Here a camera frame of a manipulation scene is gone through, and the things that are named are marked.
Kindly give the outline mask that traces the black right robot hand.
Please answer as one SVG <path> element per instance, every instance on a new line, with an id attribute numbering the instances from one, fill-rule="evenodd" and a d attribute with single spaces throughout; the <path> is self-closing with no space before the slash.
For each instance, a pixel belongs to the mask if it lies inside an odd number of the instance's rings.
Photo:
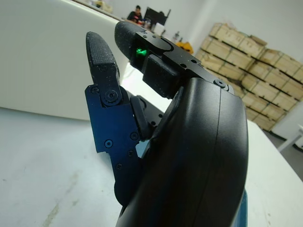
<path id="1" fill-rule="evenodd" d="M 111 49 L 86 34 L 93 84 L 85 90 L 97 152 L 110 156 L 122 205 L 118 227 L 245 227 L 249 143 L 233 88 L 171 41 L 120 21 L 115 42 L 164 113 L 120 85 Z"/>

